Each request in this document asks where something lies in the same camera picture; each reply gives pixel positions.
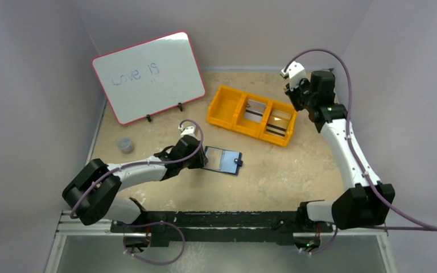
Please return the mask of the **blue leather card holder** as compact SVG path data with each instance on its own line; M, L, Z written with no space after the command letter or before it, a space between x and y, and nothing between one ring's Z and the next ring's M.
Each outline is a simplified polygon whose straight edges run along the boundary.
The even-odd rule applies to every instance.
M208 171L237 176L244 164L242 153L238 151L206 146L204 152L208 162L202 169Z

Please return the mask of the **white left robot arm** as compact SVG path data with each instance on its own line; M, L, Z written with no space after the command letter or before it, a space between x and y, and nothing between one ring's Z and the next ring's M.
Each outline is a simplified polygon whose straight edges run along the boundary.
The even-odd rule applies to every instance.
M164 181L185 168L197 169L206 163L202 140L184 135L176 145L147 159L125 164L106 164L100 158L91 160L64 188L62 198L71 208L70 217L83 225L101 219L132 224L145 209L132 198L118 197L119 191Z

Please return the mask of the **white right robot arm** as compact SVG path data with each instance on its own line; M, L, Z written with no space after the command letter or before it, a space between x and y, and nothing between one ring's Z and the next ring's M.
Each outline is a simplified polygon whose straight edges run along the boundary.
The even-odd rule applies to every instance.
M288 82L285 95L296 111L308 111L309 119L328 143L340 170L345 188L335 201L301 202L298 213L302 222L329 222L339 229L372 228L382 225L389 212L384 201L392 202L395 190L384 184L366 163L347 123L347 109L335 101L335 75L314 71L310 78L303 70L282 72Z

